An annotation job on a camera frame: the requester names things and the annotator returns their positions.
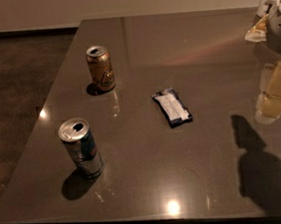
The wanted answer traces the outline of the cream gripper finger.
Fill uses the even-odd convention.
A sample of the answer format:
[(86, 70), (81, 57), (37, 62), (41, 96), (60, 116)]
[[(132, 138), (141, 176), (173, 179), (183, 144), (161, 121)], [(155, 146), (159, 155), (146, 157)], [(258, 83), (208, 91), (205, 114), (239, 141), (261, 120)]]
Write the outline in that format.
[(245, 40), (247, 42), (253, 42), (253, 43), (261, 43), (265, 42), (267, 40), (267, 21), (268, 16), (265, 15), (262, 18), (259, 19), (259, 21), (250, 28), (249, 31), (245, 34)]
[(281, 59), (266, 64), (261, 73), (255, 118), (263, 124), (273, 123), (281, 116)]

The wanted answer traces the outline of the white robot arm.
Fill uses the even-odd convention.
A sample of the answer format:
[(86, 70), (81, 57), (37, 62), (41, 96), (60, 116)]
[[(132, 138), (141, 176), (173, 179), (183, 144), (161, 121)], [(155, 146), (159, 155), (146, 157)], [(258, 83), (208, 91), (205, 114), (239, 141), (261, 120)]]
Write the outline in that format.
[(248, 42), (265, 42), (280, 58), (262, 70), (256, 103), (257, 121), (273, 123), (281, 116), (281, 4), (270, 9), (246, 34)]

